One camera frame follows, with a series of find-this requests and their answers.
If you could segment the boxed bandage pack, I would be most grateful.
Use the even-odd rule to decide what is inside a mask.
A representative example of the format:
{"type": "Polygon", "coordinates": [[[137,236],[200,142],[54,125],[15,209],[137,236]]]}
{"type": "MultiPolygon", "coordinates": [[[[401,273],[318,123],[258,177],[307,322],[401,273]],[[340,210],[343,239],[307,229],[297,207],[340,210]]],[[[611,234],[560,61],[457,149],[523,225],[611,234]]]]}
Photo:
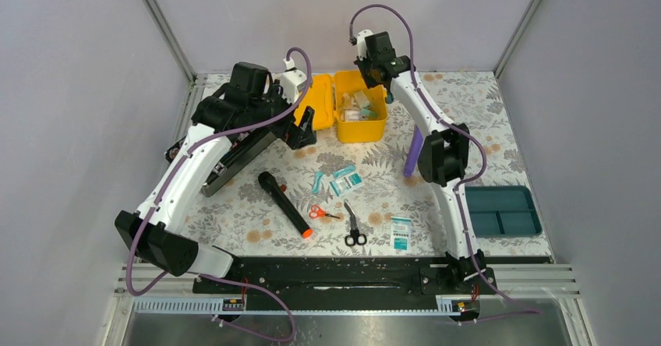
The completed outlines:
{"type": "Polygon", "coordinates": [[[358,90],[352,95],[355,103],[360,108],[370,108],[371,102],[363,90],[358,90]]]}

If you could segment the yellow plastic kit box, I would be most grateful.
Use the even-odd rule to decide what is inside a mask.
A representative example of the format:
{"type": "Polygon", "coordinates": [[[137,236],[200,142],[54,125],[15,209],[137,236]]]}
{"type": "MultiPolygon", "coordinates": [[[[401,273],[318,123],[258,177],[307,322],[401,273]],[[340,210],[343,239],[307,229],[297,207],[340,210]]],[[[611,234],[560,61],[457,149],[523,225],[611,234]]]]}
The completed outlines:
{"type": "Polygon", "coordinates": [[[371,143],[384,136],[388,119],[387,91],[369,88],[358,71],[318,74],[295,111],[300,122],[307,107],[314,110],[313,130],[334,127],[341,143],[371,143]]]}

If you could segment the small teal item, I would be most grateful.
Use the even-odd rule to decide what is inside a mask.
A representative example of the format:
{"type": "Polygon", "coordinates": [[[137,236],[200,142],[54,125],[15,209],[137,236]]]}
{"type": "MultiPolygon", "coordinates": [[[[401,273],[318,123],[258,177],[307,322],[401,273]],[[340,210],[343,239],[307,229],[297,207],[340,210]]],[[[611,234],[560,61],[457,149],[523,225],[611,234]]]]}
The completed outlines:
{"type": "Polygon", "coordinates": [[[313,185],[311,188],[312,194],[318,194],[322,185],[324,173],[317,171],[314,175],[313,185]]]}

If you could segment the teal plastic tray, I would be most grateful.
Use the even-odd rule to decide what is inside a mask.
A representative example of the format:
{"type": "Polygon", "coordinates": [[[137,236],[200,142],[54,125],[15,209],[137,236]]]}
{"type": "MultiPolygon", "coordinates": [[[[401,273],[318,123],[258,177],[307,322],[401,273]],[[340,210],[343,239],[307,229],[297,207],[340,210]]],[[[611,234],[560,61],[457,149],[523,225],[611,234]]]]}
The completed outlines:
{"type": "Polygon", "coordinates": [[[523,185],[465,188],[473,230],[479,238],[517,238],[543,231],[530,190],[523,185]]]}

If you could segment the white blue medicine packet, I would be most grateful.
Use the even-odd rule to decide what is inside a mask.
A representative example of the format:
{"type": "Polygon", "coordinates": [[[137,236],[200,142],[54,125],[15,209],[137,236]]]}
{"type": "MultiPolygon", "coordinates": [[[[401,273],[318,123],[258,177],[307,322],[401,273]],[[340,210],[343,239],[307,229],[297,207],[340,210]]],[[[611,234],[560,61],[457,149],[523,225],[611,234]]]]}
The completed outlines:
{"type": "Polygon", "coordinates": [[[345,109],[342,117],[344,122],[360,122],[364,120],[362,111],[355,109],[345,109]]]}

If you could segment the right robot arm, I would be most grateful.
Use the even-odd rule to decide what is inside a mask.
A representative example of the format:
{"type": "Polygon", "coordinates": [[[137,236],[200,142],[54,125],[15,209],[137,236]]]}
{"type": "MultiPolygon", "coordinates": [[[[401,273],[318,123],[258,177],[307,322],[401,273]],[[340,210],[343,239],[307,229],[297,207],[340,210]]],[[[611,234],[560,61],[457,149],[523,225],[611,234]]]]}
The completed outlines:
{"type": "Polygon", "coordinates": [[[382,86],[400,101],[422,137],[417,168],[436,194],[447,231],[447,283],[465,293],[486,270],[466,199],[468,127],[455,124],[433,102],[409,57],[396,55],[388,33],[363,30],[352,35],[350,42],[357,48],[355,64],[365,84],[382,86]]]}

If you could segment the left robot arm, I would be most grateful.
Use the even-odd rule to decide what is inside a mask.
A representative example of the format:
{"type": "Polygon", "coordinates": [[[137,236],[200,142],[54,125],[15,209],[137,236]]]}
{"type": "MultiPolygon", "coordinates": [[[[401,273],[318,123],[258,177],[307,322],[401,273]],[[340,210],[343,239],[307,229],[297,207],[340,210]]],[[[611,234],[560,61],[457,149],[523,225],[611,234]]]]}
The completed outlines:
{"type": "Polygon", "coordinates": [[[175,158],[154,190],[136,210],[121,211],[115,219],[131,257],[176,277],[210,275],[224,292],[239,287],[242,272],[232,265],[232,255],[193,241],[182,230],[196,195],[240,134],[268,129],[294,150],[315,142],[313,109],[305,110],[301,122],[294,116],[311,85],[308,73],[292,60],[285,66],[282,74],[272,76],[261,65],[239,62],[230,80],[198,103],[175,158]]]}

